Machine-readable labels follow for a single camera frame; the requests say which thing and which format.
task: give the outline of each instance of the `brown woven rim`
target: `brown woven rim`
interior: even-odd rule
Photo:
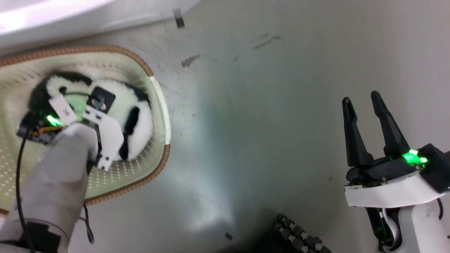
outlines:
[[[145,61],[139,57],[137,54],[131,52],[128,49],[125,49],[123,47],[119,46],[82,46],[82,47],[68,47],[68,48],[59,48],[59,49],[53,49],[53,50],[45,50],[45,51],[38,51],[38,52],[31,52],[28,54],[22,54],[17,56],[11,56],[5,59],[0,60],[0,67],[12,65],[16,63],[21,63],[29,60],[35,60],[39,58],[45,58],[50,56],[56,56],[56,55],[64,55],[64,54],[80,54],[80,53],[93,53],[93,52],[110,52],[110,53],[119,53],[126,55],[133,59],[136,63],[139,64],[139,66],[145,71],[147,76],[153,76],[153,72],[150,69],[150,67],[145,63]],[[135,190],[138,187],[144,186],[148,184],[150,181],[155,179],[156,176],[161,173],[162,169],[167,163],[167,160],[169,159],[169,153],[170,153],[170,144],[164,145],[164,151],[162,153],[161,161],[159,162],[158,166],[155,170],[153,170],[152,173],[150,173],[148,176],[131,183],[129,185],[126,185],[124,187],[121,187],[119,189],[107,192],[105,194],[95,196],[89,199],[85,200],[86,205],[93,205],[100,202],[103,202],[108,199],[112,199],[114,197],[117,197],[119,195],[125,194],[129,191]],[[1,214],[8,214],[8,210],[1,209]]]

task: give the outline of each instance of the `black cable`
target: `black cable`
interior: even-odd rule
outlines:
[[[442,205],[441,198],[437,198],[437,204],[439,205],[439,220],[442,220],[444,216],[444,206]]]
[[[28,126],[27,131],[22,138],[22,144],[20,145],[19,155],[17,157],[17,168],[16,168],[17,212],[19,214],[20,224],[22,225],[22,229],[25,234],[25,238],[27,240],[28,248],[30,249],[31,253],[36,253],[36,250],[34,248],[32,240],[31,240],[30,232],[28,231],[27,225],[25,224],[25,218],[23,217],[22,199],[20,198],[20,166],[22,164],[22,154],[23,154],[23,149],[25,148],[25,142],[27,141],[27,136],[30,134],[31,129],[36,125],[36,120],[37,120],[38,115],[39,115],[39,111],[33,115],[30,125]]]
[[[82,92],[69,92],[69,93],[65,93],[63,95],[64,96],[67,96],[67,95],[84,95],[84,96],[89,96],[89,94],[82,93]],[[25,223],[25,217],[23,216],[22,199],[20,197],[20,167],[22,165],[23,150],[25,149],[25,143],[27,141],[27,137],[30,134],[32,128],[36,125],[36,122],[37,122],[37,119],[38,119],[37,116],[39,115],[40,110],[41,110],[41,108],[39,108],[39,110],[37,110],[35,112],[35,114],[33,115],[33,118],[31,118],[30,125],[28,126],[27,131],[25,132],[25,135],[22,138],[22,143],[20,144],[19,154],[18,154],[18,157],[17,157],[17,166],[16,166],[17,213],[19,214],[20,224],[22,225],[22,229],[23,229],[23,232],[25,234],[25,239],[27,240],[27,244],[28,244],[28,249],[30,250],[31,253],[36,253],[36,249],[34,248],[34,244],[33,244],[33,241],[31,239],[30,232],[28,231],[27,225]],[[92,233],[92,230],[89,227],[89,217],[88,217],[87,207],[86,207],[85,204],[83,204],[83,207],[85,209],[85,215],[86,215],[85,222],[86,222],[86,228],[88,230],[88,240],[92,244],[94,242],[94,235]]]

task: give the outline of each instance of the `perforated basket wall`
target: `perforated basket wall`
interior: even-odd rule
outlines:
[[[170,120],[161,88],[150,67],[133,52],[117,46],[90,46],[48,50],[0,60],[0,212],[7,213],[15,197],[15,172],[21,139],[16,126],[27,111],[29,94],[43,77],[70,65],[88,65],[125,76],[148,94],[153,111],[153,136],[141,155],[131,162],[116,162],[110,171],[94,168],[89,177],[86,204],[116,197],[153,180],[170,152]],[[21,182],[45,147],[27,142]]]

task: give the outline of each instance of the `black tape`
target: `black tape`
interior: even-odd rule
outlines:
[[[181,15],[181,9],[173,9],[173,15],[175,17],[176,27],[178,29],[185,27],[185,21],[183,20],[183,16]]]

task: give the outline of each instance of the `plush toy eye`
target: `plush toy eye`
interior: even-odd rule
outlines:
[[[66,86],[61,86],[61,87],[59,88],[59,92],[60,92],[61,94],[65,94],[66,91],[67,91],[67,87],[66,87]]]

